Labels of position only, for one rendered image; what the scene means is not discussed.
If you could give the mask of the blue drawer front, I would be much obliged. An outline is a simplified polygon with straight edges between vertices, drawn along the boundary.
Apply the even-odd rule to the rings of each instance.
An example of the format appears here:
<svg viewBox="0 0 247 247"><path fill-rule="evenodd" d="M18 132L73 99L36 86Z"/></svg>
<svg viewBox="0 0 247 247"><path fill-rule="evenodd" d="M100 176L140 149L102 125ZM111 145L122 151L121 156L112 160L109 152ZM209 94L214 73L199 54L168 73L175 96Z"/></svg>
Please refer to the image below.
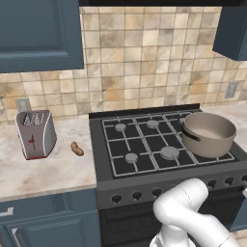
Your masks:
<svg viewBox="0 0 247 247"><path fill-rule="evenodd" d="M0 224L54 213L54 205L49 195L0 202L0 212L6 211L8 207L14 208L14 215L0 217Z"/></svg>

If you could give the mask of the blue base cupboard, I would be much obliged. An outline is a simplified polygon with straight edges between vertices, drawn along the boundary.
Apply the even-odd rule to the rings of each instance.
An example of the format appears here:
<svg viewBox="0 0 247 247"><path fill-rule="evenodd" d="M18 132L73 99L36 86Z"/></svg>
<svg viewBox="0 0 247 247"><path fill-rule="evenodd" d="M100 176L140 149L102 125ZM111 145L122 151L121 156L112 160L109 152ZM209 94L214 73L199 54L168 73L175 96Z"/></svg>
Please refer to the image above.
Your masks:
<svg viewBox="0 0 247 247"><path fill-rule="evenodd" d="M245 199L239 208L239 211L233 220L231 231L237 232L247 229L247 199Z"/></svg>

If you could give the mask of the black oven door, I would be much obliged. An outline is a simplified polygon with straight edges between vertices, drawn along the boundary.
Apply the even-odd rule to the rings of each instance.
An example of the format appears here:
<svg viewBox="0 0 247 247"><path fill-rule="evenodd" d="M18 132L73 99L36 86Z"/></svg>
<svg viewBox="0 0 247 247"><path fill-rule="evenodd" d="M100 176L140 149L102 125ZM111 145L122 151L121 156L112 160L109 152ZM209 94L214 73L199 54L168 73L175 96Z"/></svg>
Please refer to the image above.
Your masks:
<svg viewBox="0 0 247 247"><path fill-rule="evenodd" d="M138 190L102 199L104 203L110 203L107 208L99 210L102 247L149 247L161 228L152 211L157 198L153 196L153 190L141 192L138 201L132 198L134 192L140 192ZM112 202L115 195L122 197L117 205ZM240 187L210 191L199 212L215 216L231 232L233 220L244 200Z"/></svg>

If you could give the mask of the dark grey gas stove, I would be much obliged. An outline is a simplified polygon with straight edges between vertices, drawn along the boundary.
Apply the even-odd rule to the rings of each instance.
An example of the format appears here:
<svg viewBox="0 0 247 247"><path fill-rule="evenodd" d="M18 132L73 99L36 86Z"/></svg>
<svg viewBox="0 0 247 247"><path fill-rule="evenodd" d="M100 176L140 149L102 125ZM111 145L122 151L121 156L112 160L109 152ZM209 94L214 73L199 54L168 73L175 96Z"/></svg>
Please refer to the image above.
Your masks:
<svg viewBox="0 0 247 247"><path fill-rule="evenodd" d="M240 187L242 193L247 152L238 144L221 157L205 158L182 143L183 119L199 110L195 103L91 113L98 210L110 205L104 197L155 188L162 194L189 178L201 179L206 187L215 180L209 192ZM226 178L233 178L233 184L226 184Z"/></svg>

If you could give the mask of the blue wall cupboard door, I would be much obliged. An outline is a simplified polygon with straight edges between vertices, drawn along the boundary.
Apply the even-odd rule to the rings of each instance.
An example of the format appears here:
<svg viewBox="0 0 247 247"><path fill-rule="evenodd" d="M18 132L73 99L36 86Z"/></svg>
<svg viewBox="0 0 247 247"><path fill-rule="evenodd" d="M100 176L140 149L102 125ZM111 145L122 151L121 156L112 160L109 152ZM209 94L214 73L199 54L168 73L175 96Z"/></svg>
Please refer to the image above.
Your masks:
<svg viewBox="0 0 247 247"><path fill-rule="evenodd" d="M83 67L78 0L0 0L0 73Z"/></svg>

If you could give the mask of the silver toaster with red trim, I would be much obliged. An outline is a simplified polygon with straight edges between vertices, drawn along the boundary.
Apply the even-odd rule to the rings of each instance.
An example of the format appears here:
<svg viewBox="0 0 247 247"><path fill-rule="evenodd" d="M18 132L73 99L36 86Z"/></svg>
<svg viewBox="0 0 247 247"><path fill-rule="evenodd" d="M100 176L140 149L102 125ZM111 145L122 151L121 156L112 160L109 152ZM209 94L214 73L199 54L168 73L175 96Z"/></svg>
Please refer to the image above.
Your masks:
<svg viewBox="0 0 247 247"><path fill-rule="evenodd" d="M27 160L50 155L56 145L57 135L49 110L20 112L15 117L15 124Z"/></svg>

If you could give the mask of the blue base cupboard door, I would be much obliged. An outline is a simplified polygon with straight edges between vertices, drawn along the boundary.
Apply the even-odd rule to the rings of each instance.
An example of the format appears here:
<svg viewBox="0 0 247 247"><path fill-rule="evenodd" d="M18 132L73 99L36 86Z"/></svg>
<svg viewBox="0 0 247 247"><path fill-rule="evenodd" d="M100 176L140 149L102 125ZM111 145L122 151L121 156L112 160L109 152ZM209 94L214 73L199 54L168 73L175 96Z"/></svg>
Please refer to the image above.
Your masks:
<svg viewBox="0 0 247 247"><path fill-rule="evenodd" d="M0 224L0 247L101 247L98 214L64 211Z"/></svg>

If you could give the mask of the blue wall cupboard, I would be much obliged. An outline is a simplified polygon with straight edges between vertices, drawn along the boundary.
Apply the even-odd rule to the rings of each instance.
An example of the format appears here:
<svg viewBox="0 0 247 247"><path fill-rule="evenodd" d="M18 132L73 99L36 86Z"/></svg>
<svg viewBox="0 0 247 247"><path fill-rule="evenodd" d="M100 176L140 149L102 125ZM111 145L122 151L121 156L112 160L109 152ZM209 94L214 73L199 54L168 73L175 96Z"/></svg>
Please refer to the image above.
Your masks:
<svg viewBox="0 0 247 247"><path fill-rule="evenodd" d="M247 6L222 8L212 50L235 61L247 61Z"/></svg>

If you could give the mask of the brown potato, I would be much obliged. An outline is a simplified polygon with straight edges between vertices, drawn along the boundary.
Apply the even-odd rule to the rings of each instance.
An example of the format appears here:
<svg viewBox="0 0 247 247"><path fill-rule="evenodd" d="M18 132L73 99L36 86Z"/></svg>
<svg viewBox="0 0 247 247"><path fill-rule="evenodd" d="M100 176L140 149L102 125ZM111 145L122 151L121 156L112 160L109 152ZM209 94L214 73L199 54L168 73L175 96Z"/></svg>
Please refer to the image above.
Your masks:
<svg viewBox="0 0 247 247"><path fill-rule="evenodd" d="M76 142L72 142L70 144L71 150L78 156L83 156L84 155L84 151L82 149L80 149L77 145Z"/></svg>

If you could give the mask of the grey wall socket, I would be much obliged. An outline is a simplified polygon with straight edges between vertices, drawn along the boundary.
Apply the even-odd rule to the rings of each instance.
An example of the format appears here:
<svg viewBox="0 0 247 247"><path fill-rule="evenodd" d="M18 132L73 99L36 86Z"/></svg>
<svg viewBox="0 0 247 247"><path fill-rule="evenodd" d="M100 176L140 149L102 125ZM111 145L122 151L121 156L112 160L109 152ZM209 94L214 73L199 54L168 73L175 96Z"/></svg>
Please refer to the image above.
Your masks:
<svg viewBox="0 0 247 247"><path fill-rule="evenodd" d="M26 98L17 98L15 100L15 105L17 108L18 112L26 112L26 111L31 111L31 104L30 104L30 100L28 97Z"/></svg>
<svg viewBox="0 0 247 247"><path fill-rule="evenodd" d="M237 82L230 82L225 94L225 98L233 98L236 92L238 83Z"/></svg>

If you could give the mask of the black range hood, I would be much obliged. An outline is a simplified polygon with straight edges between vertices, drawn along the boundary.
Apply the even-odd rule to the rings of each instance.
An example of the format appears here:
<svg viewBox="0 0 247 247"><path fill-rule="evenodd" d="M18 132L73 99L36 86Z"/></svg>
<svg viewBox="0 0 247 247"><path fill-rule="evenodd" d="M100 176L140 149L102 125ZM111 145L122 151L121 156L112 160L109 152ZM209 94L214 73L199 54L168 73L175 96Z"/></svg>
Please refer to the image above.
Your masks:
<svg viewBox="0 0 247 247"><path fill-rule="evenodd" d="M241 7L247 0L78 0L80 7Z"/></svg>

